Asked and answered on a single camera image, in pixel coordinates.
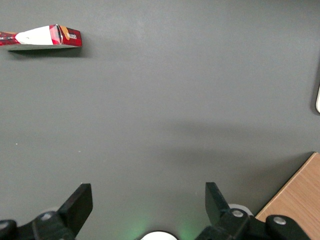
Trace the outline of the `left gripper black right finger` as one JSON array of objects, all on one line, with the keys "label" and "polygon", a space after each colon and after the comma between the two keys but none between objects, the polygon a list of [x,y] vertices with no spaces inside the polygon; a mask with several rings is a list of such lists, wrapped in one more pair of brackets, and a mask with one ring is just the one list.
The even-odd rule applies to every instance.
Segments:
[{"label": "left gripper black right finger", "polygon": [[309,240],[292,218],[269,215],[265,222],[240,208],[231,208],[215,182],[205,184],[205,210],[211,225],[197,240]]}]

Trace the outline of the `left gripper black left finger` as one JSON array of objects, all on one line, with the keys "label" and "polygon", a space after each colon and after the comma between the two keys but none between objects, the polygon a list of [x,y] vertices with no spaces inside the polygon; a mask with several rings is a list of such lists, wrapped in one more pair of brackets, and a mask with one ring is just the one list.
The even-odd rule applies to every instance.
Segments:
[{"label": "left gripper black left finger", "polygon": [[41,213],[27,224],[0,221],[2,240],[75,240],[93,210],[92,186],[82,183],[58,208]]}]

